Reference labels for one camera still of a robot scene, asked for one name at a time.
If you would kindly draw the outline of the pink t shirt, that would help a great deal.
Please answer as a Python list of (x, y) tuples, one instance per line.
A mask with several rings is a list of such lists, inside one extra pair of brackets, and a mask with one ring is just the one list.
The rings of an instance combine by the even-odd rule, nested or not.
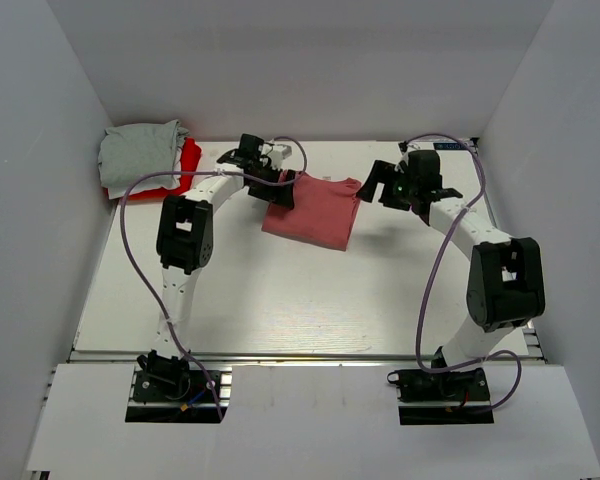
[(294, 208), (271, 204), (261, 230), (346, 251), (360, 204), (357, 192), (361, 186), (354, 178), (329, 181), (304, 174), (293, 185)]

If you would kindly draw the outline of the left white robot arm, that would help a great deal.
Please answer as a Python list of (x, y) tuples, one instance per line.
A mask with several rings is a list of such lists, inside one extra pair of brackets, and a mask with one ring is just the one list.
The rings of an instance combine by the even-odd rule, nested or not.
[(157, 328), (163, 352), (172, 349), (191, 359), (181, 337), (191, 319), (196, 283), (214, 248), (214, 216), (234, 194), (247, 194), (279, 206), (294, 208), (293, 188), (301, 173), (286, 169), (292, 140), (265, 141), (244, 134), (238, 147), (221, 155), (215, 168), (200, 171), (202, 179), (181, 195), (169, 195), (162, 204), (156, 250), (162, 267), (160, 319)]

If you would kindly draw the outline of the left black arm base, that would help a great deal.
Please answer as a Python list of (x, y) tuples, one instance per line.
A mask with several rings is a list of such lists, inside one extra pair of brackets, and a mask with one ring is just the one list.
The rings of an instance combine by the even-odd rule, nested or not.
[(219, 424), (231, 393), (229, 371), (203, 372), (186, 359), (152, 350), (136, 359), (125, 421), (151, 424)]

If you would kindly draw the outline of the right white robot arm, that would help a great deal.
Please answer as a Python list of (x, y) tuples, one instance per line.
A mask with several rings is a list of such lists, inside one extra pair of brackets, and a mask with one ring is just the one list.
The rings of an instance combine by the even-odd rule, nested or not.
[(544, 313), (540, 246), (497, 229), (475, 211), (474, 200), (444, 186), (434, 150), (407, 151), (397, 164), (375, 161), (357, 196), (414, 213), (443, 234), (442, 250), (454, 245), (469, 261), (467, 317), (432, 364), (421, 367), (439, 396), (455, 398), (468, 385), (464, 370), (499, 355), (505, 336)]

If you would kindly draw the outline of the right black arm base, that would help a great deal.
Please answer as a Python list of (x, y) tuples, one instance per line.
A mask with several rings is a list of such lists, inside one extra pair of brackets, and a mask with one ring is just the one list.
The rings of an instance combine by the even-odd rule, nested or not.
[(486, 425), (494, 423), (483, 368), (440, 374), (394, 370), (387, 383), (397, 389), (402, 426)]

